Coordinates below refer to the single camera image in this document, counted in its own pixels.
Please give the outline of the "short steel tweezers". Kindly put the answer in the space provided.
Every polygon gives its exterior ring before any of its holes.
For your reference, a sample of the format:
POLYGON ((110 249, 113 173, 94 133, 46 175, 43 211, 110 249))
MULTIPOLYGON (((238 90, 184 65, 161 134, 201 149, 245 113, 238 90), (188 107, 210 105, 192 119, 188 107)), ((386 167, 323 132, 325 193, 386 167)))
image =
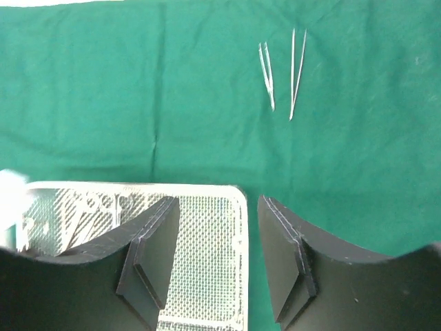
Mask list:
POLYGON ((267 42, 259 43, 258 54, 259 54, 261 69, 263 72, 265 87, 267 89, 267 94, 269 95, 270 107, 271 110, 274 111, 276 108, 275 98, 274 98, 274 80, 273 80, 271 59, 269 55, 269 48, 267 42))

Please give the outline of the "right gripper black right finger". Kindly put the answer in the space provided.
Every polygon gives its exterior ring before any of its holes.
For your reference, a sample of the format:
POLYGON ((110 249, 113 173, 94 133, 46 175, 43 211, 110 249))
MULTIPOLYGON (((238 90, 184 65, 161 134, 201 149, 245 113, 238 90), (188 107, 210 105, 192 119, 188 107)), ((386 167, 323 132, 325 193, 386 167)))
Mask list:
POLYGON ((397 257, 340 239, 279 201, 258 200, 260 241, 282 330, 439 330, 440 244, 397 257))

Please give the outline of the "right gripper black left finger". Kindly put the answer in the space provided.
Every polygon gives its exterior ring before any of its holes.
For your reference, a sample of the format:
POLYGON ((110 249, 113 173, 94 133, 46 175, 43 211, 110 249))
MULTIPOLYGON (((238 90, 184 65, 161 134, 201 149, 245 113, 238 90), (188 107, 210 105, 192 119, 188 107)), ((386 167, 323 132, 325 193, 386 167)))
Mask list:
POLYGON ((2 330, 155 330, 165 307, 180 203, 137 217, 58 256, 1 250, 2 330))

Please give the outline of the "green surgical drape cloth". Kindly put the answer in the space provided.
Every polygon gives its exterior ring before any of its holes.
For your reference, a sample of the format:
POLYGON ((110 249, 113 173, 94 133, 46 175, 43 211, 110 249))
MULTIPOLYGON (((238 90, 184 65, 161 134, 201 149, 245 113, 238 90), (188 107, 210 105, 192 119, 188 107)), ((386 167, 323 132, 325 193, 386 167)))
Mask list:
POLYGON ((276 330, 260 195, 383 254, 440 240, 440 2, 2 8, 1 167, 33 181, 237 185, 249 328, 276 330), (294 28, 296 69, 307 40, 290 121, 294 28))

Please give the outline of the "wire mesh instrument tray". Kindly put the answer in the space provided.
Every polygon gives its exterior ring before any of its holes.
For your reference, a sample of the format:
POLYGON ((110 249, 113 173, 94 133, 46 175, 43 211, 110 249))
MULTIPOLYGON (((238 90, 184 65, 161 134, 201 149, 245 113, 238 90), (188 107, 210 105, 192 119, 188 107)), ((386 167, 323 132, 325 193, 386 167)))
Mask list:
POLYGON ((159 314, 157 328, 248 328, 248 214, 245 195, 238 188, 85 181, 28 183, 25 191, 32 202, 18 228, 19 248, 34 248, 51 255, 64 251, 62 204, 68 190, 111 194, 115 208, 110 230, 165 196, 177 197, 181 215, 176 253, 166 305, 159 314))

